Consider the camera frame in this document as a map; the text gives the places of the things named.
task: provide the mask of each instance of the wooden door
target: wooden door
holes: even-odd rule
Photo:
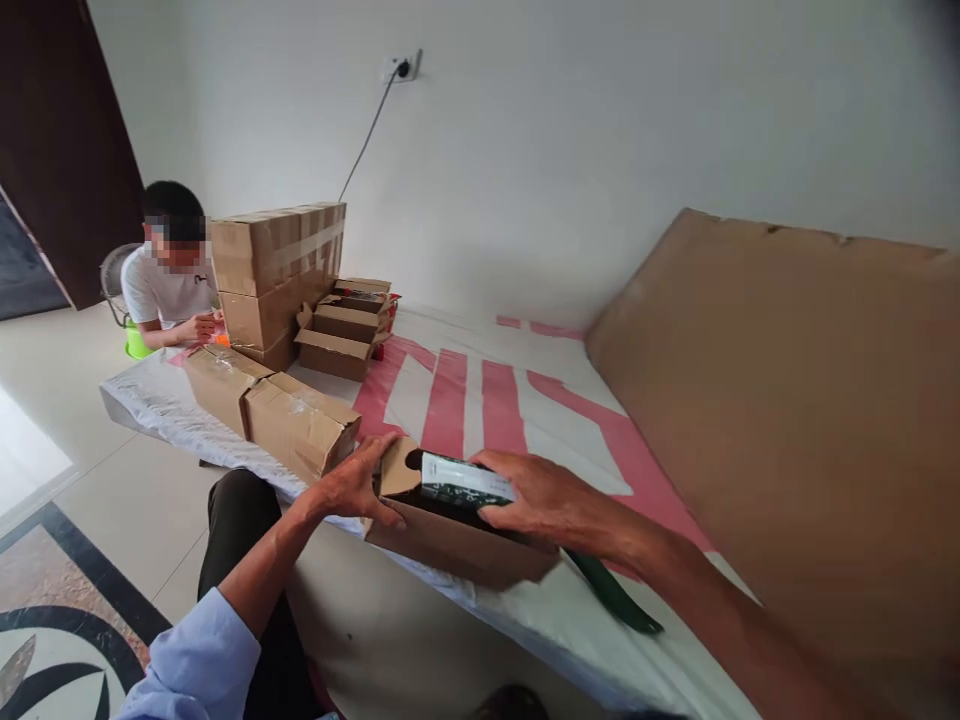
[[[75,308],[143,238],[143,185],[85,0],[0,2],[0,187]]]

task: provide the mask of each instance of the white t-shirt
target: white t-shirt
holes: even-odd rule
[[[209,258],[200,258],[188,271],[175,271],[157,262],[149,242],[123,261],[120,280],[130,318],[135,323],[159,319],[164,330],[210,312],[217,297]]]

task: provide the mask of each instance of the electrical outlet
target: electrical outlet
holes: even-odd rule
[[[397,65],[402,63],[404,60],[410,63],[410,72],[407,73],[406,77],[400,77],[397,75],[397,77],[393,79],[393,82],[410,82],[411,80],[416,80],[417,75],[420,74],[421,55],[423,55],[423,50],[417,50],[410,55],[388,55],[383,59],[383,70],[380,73],[380,80],[384,85],[390,82],[390,76],[393,75],[393,71],[396,69]]]

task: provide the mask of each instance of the bed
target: bed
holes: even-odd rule
[[[104,381],[110,416],[207,462],[247,467],[283,498],[296,498],[304,489],[296,477],[197,406],[182,360],[182,349],[167,348]],[[591,366],[577,332],[517,318],[466,319],[402,306],[384,358],[364,383],[298,364],[288,372],[360,412],[361,436],[399,429],[423,447],[454,457],[469,457],[484,446],[549,457],[685,535],[747,591]],[[356,519],[327,521],[361,534]],[[664,625],[658,637],[637,634],[611,617],[566,558],[542,583],[524,582],[498,593],[390,555],[611,710],[655,707],[697,718],[759,717],[683,622],[636,579],[621,576],[627,592]]]

